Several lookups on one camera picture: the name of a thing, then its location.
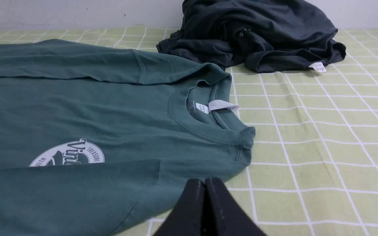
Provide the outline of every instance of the crew neck collar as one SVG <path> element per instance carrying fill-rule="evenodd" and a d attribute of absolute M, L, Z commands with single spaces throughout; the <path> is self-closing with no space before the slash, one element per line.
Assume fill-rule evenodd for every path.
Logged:
<path fill-rule="evenodd" d="M 192 79 L 185 83 L 171 99 L 171 114 L 177 123 L 185 129 L 205 139 L 225 144 L 234 145 L 249 142 L 253 145 L 255 128 L 244 125 L 233 112 L 226 109 L 211 112 L 214 119 L 220 124 L 220 126 L 216 126 L 198 121 L 187 111 L 186 100 L 188 99 L 189 91 L 202 81 L 212 84 L 209 102 L 213 100 L 228 101 L 231 76 L 228 73 L 223 75 L 227 76 L 214 84 L 204 79 Z"/>

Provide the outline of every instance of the green checkered tablecloth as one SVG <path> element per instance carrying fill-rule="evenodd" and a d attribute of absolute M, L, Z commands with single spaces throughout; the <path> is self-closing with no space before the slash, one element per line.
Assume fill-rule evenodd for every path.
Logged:
<path fill-rule="evenodd" d="M 1 43 L 64 39 L 156 52 L 176 29 L 0 31 Z M 378 236 L 378 29 L 340 30 L 327 72 L 233 75 L 231 102 L 256 127 L 252 165 L 227 182 L 269 236 Z M 167 213 L 118 235 L 149 236 Z"/>

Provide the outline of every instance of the size label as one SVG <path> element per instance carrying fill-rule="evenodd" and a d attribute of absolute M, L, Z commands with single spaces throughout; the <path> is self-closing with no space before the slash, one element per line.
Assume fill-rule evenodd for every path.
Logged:
<path fill-rule="evenodd" d="M 229 103 L 223 100 L 214 100 L 208 103 L 208 108 L 210 111 L 217 110 L 217 109 L 229 109 L 231 111 L 236 111 L 239 106 L 233 103 Z"/>
<path fill-rule="evenodd" d="M 199 104 L 199 103 L 196 103 L 196 109 L 200 110 L 201 112 L 203 112 L 205 114 L 210 113 L 210 109 L 208 108 L 208 106 L 205 106 L 205 105 L 202 105 L 202 104 Z"/>
<path fill-rule="evenodd" d="M 309 67 L 315 69 L 317 72 L 326 72 L 326 69 L 325 69 L 323 63 L 321 63 L 321 62 L 313 63 Z"/>

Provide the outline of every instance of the circular logo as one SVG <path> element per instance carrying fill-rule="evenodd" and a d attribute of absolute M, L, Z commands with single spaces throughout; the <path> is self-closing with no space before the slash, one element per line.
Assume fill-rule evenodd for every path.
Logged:
<path fill-rule="evenodd" d="M 103 163 L 105 157 L 99 147 L 87 139 L 53 147 L 38 156 L 31 166 L 62 166 L 88 163 Z"/>

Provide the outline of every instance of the t-shirt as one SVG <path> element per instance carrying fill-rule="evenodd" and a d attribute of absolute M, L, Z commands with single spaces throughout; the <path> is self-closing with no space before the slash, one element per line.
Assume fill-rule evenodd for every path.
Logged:
<path fill-rule="evenodd" d="M 210 63 L 62 40 L 0 45 L 0 235 L 111 235 L 189 178 L 251 162 L 254 127 Z"/>

